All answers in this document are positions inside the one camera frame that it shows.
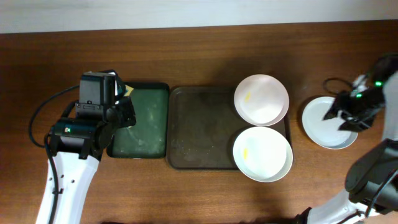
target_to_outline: green mat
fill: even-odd
[[[137,124],[116,131],[114,141],[107,149],[108,155],[117,158],[164,157],[169,106],[168,86],[167,89],[134,88],[130,97],[136,111]]]

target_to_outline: yellow mark on plate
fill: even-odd
[[[246,160],[248,158],[248,149],[244,148],[243,149],[243,160]]]
[[[247,103],[249,101],[250,97],[251,97],[251,92],[246,94],[246,97],[244,98],[244,102]]]

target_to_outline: round plate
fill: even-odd
[[[289,142],[277,131],[266,127],[243,131],[235,140],[233,156],[244,175],[260,182],[283,178],[293,163]]]
[[[312,100],[304,109],[302,122],[306,134],[312,141],[328,149],[342,149],[352,144],[358,133],[339,131],[338,128],[344,123],[340,117],[323,120],[334,100],[330,96]]]
[[[269,75],[245,78],[234,94],[236,111],[248,123],[269,126],[280,121],[289,108],[285,87]]]

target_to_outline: white wall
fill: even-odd
[[[398,19],[398,0],[0,0],[0,32]]]

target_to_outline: wooden table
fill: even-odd
[[[351,164],[381,138],[382,116],[343,150],[324,149],[300,127],[300,110],[325,95],[328,77],[353,80],[385,52],[398,51],[398,21],[331,22],[183,29],[104,30],[0,35],[0,222],[33,223],[47,158],[28,138],[38,105],[78,84],[86,71],[115,69],[125,81],[237,85],[263,73],[290,96],[294,165],[262,184],[238,171],[177,171],[165,159],[113,159],[104,154],[90,185],[82,223],[237,223],[290,218],[325,203],[344,187]],[[68,93],[34,123],[41,141]],[[367,223],[396,223],[398,214]]]

